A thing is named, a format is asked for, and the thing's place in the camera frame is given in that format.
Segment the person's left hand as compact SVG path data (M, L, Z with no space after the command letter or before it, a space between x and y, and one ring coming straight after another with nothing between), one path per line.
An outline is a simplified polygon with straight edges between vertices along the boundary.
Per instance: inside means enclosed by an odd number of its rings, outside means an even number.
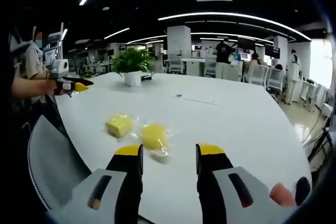
M42 94L53 95L57 89L57 81L55 79L42 80Z

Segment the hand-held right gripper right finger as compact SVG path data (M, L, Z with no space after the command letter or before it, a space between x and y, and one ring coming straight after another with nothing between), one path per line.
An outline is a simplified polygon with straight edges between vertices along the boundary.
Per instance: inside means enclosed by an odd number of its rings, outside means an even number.
M263 182L216 145L196 145L196 173L203 223L285 223L296 209L272 200Z

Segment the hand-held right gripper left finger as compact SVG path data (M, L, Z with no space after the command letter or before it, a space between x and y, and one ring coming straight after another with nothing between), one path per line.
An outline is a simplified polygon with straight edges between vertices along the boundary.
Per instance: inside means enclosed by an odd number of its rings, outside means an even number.
M117 150L106 169L96 169L52 211L53 223L137 223L143 192L143 146Z

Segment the person's right hand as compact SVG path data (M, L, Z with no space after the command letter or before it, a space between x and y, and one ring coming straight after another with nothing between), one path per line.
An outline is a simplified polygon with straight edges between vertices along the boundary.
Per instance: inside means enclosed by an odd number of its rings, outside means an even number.
M283 207L294 207L296 202L291 194L291 192L282 184L277 183L271 189L269 197Z

